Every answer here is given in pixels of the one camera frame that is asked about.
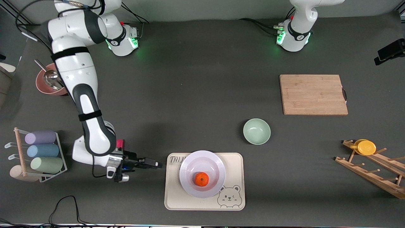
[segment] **light green bowl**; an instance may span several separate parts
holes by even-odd
[[[254,145],[262,145],[269,140],[271,131],[264,120],[251,119],[243,127],[243,135],[248,142]]]

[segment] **beige tray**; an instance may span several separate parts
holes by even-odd
[[[245,207],[243,158],[238,153],[215,153],[226,168],[224,189],[213,197],[200,199],[189,195],[181,186],[179,169],[189,153],[172,153],[167,157],[164,205],[169,210],[240,211]],[[231,200],[225,201],[225,195]]]

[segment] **bowl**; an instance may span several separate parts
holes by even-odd
[[[251,119],[243,126],[243,136],[253,145],[266,143],[271,135],[269,125],[262,119]]]
[[[49,64],[47,65],[47,69],[49,70],[56,70],[55,64]],[[53,95],[53,96],[62,96],[62,95],[66,95],[68,94],[68,91],[66,90],[65,87],[63,87],[62,89],[55,91],[54,89],[52,89],[51,87],[49,87],[47,84],[45,84],[44,82],[44,74],[45,71],[41,70],[38,75],[36,76],[36,80],[35,80],[35,85],[36,88],[44,94],[48,94],[48,95]]]
[[[209,177],[206,186],[194,183],[195,175],[205,172]],[[183,189],[197,198],[215,196],[225,183],[226,169],[222,160],[211,151],[196,151],[188,155],[181,163],[179,179]]]

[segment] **gray table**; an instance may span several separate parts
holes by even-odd
[[[126,149],[162,162],[173,152],[240,153],[242,211],[167,210],[165,170],[137,170],[118,184],[93,178],[91,166],[73,161],[51,181],[17,181],[9,176],[17,164],[7,160],[16,152],[9,149],[0,154],[0,217],[43,223],[56,202],[72,194],[82,219],[97,223],[404,227],[404,201],[333,160],[349,154],[342,139],[371,139],[388,147],[389,156],[404,155],[405,62],[373,62],[378,49],[402,37],[399,16],[322,18],[314,30],[298,53],[282,50],[274,37],[244,21],[147,24],[140,49],[122,58],[106,44],[90,47],[104,119],[126,139]],[[40,44],[29,41],[15,74],[14,100],[1,110],[0,145],[14,141],[14,126],[53,129],[69,153],[82,134],[75,106],[69,97],[36,90],[34,58],[51,62]],[[349,115],[283,115],[280,74],[339,74]],[[250,118],[270,124],[265,145],[243,139],[241,127]],[[61,203],[54,222],[75,220],[73,202]]]

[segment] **cup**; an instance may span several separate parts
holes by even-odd
[[[36,157],[31,161],[31,168],[45,173],[58,173],[63,167],[60,157]]]
[[[25,142],[30,145],[53,143],[56,140],[53,131],[34,131],[26,134]]]
[[[57,157],[59,147],[55,144],[37,144],[28,147],[27,155],[29,157]]]
[[[32,173],[41,173],[38,171],[35,171],[31,169],[30,167],[26,167],[27,172],[32,172]],[[10,176],[21,181],[28,181],[28,182],[34,182],[39,180],[40,176],[23,176],[23,171],[21,168],[21,165],[16,165],[11,168],[10,170]]]
[[[374,154],[377,150],[375,144],[367,139],[357,140],[354,145],[350,146],[350,148],[353,149],[356,153],[364,156]]]

